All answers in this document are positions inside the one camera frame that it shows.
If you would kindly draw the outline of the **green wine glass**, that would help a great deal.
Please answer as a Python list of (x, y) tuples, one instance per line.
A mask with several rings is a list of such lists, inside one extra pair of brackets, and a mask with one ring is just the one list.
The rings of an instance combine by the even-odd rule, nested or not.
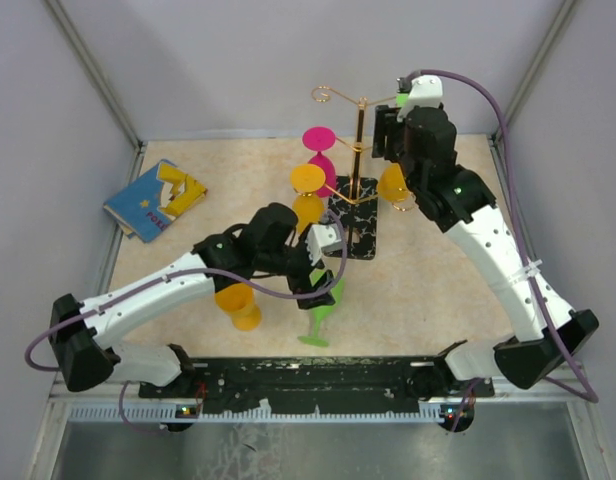
[(408, 93), (398, 93), (395, 97), (396, 106), (402, 108), (408, 100)]
[(330, 291), (334, 298), (333, 305), (319, 306), (309, 311), (311, 317), (311, 327), (308, 335), (301, 335), (297, 340), (305, 345), (326, 348), (329, 346), (327, 339), (321, 336), (320, 331), (325, 320), (330, 317), (341, 303), (343, 291), (345, 288), (345, 280), (340, 280), (337, 285)]

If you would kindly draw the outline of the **orange wine glass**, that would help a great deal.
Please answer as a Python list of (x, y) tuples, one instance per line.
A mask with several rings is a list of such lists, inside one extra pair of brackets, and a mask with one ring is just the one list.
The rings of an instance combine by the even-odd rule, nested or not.
[(382, 173), (378, 182), (379, 196), (391, 203), (401, 203), (409, 196), (401, 168), (391, 163)]
[(326, 175), (319, 166), (306, 163), (292, 170), (290, 182), (297, 193), (292, 210), (298, 218), (297, 231), (301, 233), (309, 224), (317, 223), (324, 212), (317, 191), (324, 186)]
[(255, 301), (254, 290), (243, 283), (233, 284), (214, 294), (216, 305), (240, 331), (252, 331), (262, 321), (262, 313)]

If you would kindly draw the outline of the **pink wine glass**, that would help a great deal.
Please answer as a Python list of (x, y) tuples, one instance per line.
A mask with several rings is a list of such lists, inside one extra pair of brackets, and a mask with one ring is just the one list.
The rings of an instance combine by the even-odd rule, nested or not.
[(335, 142), (336, 136), (334, 132), (324, 126), (311, 127), (302, 136), (303, 145), (314, 153), (309, 163), (320, 167), (324, 171), (326, 184), (330, 187), (335, 186), (336, 170), (325, 152), (331, 149)]

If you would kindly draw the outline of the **gold wine glass rack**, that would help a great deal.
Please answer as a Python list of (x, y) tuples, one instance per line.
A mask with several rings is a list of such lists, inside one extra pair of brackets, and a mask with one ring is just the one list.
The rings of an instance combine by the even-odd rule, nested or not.
[(364, 142), (365, 120), (371, 106), (401, 106), (401, 94), (369, 101), (366, 97), (350, 98), (336, 89), (320, 85), (311, 91), (317, 103), (327, 103), (332, 96), (338, 96), (355, 105), (356, 126), (353, 140), (348, 142), (335, 136), (335, 141), (346, 146), (353, 154), (352, 166), (347, 175), (336, 175), (335, 186), (326, 188), (331, 192), (328, 207), (333, 210), (344, 226), (348, 258), (353, 260), (373, 260), (377, 252), (377, 226), (379, 206), (379, 181), (362, 176), (362, 159), (372, 150), (371, 144)]

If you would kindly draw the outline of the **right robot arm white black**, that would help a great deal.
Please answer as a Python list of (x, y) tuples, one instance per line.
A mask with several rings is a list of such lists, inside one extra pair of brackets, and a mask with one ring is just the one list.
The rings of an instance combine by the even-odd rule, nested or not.
[(375, 109), (372, 155), (399, 166), (424, 216), (472, 261), (506, 312), (512, 332), (448, 351), (436, 387), (458, 395), (473, 378), (502, 375), (527, 390), (575, 354), (599, 327), (575, 310), (521, 253), (497, 200), (482, 178), (457, 162), (457, 130), (442, 106)]

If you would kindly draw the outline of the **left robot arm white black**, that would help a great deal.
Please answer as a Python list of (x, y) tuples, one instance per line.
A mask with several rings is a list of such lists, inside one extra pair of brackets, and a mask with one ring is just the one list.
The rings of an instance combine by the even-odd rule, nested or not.
[[(125, 336), (175, 307), (245, 286), (294, 300), (301, 310), (331, 305), (340, 273), (326, 271), (313, 283), (325, 253), (342, 250), (344, 229), (331, 211), (298, 227), (292, 209), (271, 203), (247, 223), (208, 236), (162, 269), (109, 293), (78, 300), (71, 293), (52, 304), (49, 344), (71, 392), (90, 390), (107, 381), (143, 382), (172, 395), (189, 394), (195, 368), (179, 345), (146, 347)], [(256, 274), (285, 278), (288, 290), (257, 285)]]

